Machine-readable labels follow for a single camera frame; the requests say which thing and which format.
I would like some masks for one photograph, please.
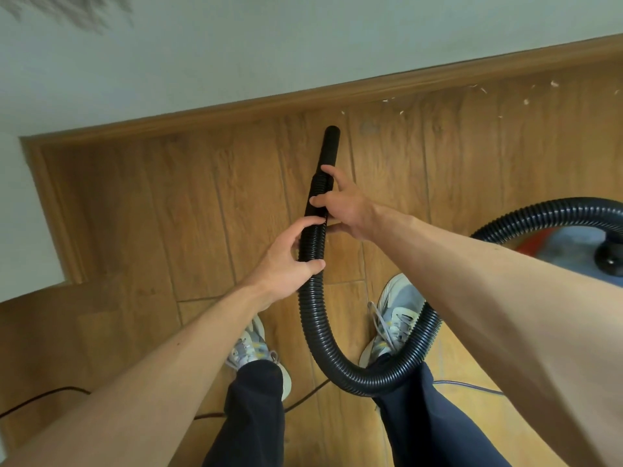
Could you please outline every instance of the gray sneaker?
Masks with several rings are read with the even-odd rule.
[[[379,306],[369,302],[378,335],[370,341],[359,359],[360,367],[368,367],[384,353],[396,354],[407,341],[416,325],[425,299],[404,274],[390,280],[381,297]]]
[[[277,353],[269,351],[264,340],[265,337],[264,325],[256,314],[229,353],[225,364],[238,371],[242,366],[253,361],[275,362],[284,376],[284,394],[281,396],[281,400],[284,401],[292,391],[292,379],[285,367],[279,362]]]

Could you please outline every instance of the white wall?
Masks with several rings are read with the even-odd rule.
[[[0,133],[0,301],[64,280],[19,140]]]
[[[109,30],[0,12],[0,130],[29,135],[623,32],[623,0],[132,0]]]

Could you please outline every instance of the black corrugated hose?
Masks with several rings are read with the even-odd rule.
[[[310,197],[333,188],[333,179],[320,170],[334,165],[339,129],[329,126],[316,174],[311,181]],[[305,215],[327,216],[308,202]],[[564,198],[539,203],[509,213],[480,228],[474,239],[502,244],[528,232],[560,226],[591,226],[623,239],[623,203],[603,198]],[[299,260],[322,259],[326,224],[306,228],[300,240]],[[363,369],[350,362],[339,350],[324,308],[322,273],[310,278],[299,290],[303,331],[311,354],[324,374],[342,390],[362,397],[375,397],[394,390],[422,363],[437,336],[442,320],[426,303],[416,326],[402,350],[383,367]]]

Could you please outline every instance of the power cord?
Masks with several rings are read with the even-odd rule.
[[[318,385],[315,389],[313,389],[311,392],[309,392],[306,396],[304,396],[303,398],[301,398],[299,401],[297,401],[296,403],[294,403],[293,405],[285,408],[285,412],[291,412],[294,408],[300,406],[301,404],[305,403],[307,400],[309,400],[312,396],[314,396],[316,394],[316,392],[318,392],[323,386],[325,386],[326,384],[329,383],[329,379],[326,379],[324,382],[322,382],[320,385]],[[499,390],[493,390],[493,389],[488,389],[485,387],[480,387],[478,385],[473,385],[473,384],[468,384],[466,382],[457,382],[456,380],[436,380],[434,382],[432,382],[433,385],[442,385],[442,384],[448,384],[448,385],[459,385],[461,387],[467,387],[468,389],[473,389],[473,390],[479,390],[480,392],[485,392],[485,393],[491,393],[493,395],[502,395],[504,396],[504,393],[500,392]],[[40,393],[38,394],[36,397],[33,397],[31,399],[28,399],[26,401],[23,401],[22,403],[20,403],[17,406],[14,406],[13,408],[6,410],[4,413],[0,413],[0,420],[2,418],[4,418],[5,416],[10,415],[11,413],[16,412],[18,409],[23,408],[27,405],[29,405],[30,403],[37,401],[37,400],[41,400],[42,398],[47,397],[48,395],[53,395],[54,393],[59,393],[59,392],[80,392],[80,393],[84,393],[85,395],[90,395],[91,392],[89,392],[88,390],[82,389],[80,387],[60,387],[59,389],[54,389],[54,390],[50,390],[48,392],[44,392],[44,393]],[[225,418],[226,415],[225,413],[204,413],[202,415],[197,415],[193,418],[193,421],[196,420],[204,420],[207,418]]]

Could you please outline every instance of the hand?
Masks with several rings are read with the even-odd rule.
[[[341,221],[329,226],[327,233],[346,232],[355,239],[369,240],[374,203],[343,171],[332,165],[323,165],[321,168],[335,179],[339,190],[310,198],[313,206],[326,207],[333,218]]]
[[[258,287],[272,303],[286,298],[300,288],[312,275],[321,272],[326,265],[323,259],[297,262],[292,257],[292,248],[298,245],[301,231],[311,225],[324,223],[324,218],[307,216],[300,218],[277,236],[260,263],[253,269],[244,284]]]

